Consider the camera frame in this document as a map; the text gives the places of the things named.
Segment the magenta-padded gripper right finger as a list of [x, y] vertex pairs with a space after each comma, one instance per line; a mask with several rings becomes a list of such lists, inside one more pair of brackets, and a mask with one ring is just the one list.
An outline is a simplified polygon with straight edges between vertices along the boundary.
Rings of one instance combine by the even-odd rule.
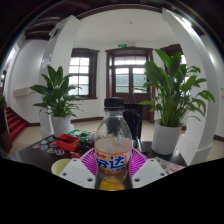
[[167, 176], [167, 173], [154, 158], [147, 158], [138, 150], [132, 149], [129, 175], [132, 187], [141, 188]]

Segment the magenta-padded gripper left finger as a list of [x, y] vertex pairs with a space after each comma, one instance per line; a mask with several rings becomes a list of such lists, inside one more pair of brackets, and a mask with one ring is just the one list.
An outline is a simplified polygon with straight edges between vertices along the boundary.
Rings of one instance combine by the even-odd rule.
[[73, 158], [59, 176], [84, 188], [94, 189], [98, 174], [95, 149], [87, 151], [80, 159]]

